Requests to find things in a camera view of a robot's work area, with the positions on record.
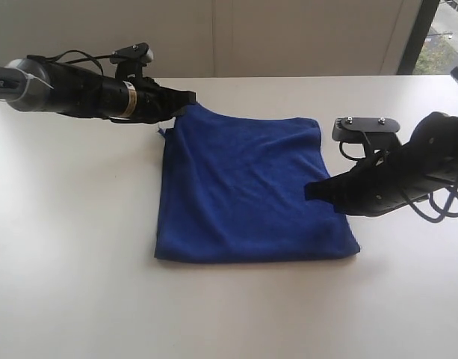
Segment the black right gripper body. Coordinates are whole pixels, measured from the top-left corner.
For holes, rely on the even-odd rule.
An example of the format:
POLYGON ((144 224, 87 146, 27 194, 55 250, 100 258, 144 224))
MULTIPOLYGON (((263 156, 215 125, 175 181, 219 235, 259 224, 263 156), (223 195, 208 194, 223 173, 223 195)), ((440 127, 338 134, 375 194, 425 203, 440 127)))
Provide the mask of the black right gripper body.
POLYGON ((383 157, 357 165, 343 174, 340 211, 352 216, 378 217, 400 209, 408 200, 427 199, 427 181, 397 172, 383 157))

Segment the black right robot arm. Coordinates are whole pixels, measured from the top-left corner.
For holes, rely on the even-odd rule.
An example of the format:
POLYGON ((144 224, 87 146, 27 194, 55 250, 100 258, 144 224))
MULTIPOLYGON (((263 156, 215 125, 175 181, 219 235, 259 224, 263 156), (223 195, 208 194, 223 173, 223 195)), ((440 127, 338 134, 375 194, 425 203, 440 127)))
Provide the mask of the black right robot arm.
POLYGON ((458 218, 458 117, 426 116, 402 144, 388 117, 341 117, 332 139, 360 144, 364 156, 348 171, 304 187, 306 200, 331 203, 345 215, 379 217, 409 206, 430 223, 458 218))

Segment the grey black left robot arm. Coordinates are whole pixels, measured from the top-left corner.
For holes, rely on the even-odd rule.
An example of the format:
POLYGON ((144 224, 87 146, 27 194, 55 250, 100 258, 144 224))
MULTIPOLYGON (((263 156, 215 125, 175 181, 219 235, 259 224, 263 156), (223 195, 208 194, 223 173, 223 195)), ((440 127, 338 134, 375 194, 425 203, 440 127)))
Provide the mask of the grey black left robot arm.
POLYGON ((160 86, 143 75, 147 62, 113 55, 108 77, 73 64, 28 56, 0 67, 0 100, 20 112, 50 112, 113 123, 154 124, 196 104, 192 91, 160 86))

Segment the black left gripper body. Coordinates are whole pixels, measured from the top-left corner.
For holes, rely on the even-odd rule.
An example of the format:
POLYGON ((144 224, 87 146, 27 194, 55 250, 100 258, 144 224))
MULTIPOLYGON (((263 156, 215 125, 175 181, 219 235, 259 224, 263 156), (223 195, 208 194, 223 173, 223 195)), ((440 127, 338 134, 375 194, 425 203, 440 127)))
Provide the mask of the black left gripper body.
POLYGON ((176 110, 176 107, 166 107, 161 102, 160 89, 162 86, 151 81, 132 79, 124 81, 128 91, 128 103, 120 115, 121 123, 158 123, 159 114, 163 111, 176 110))

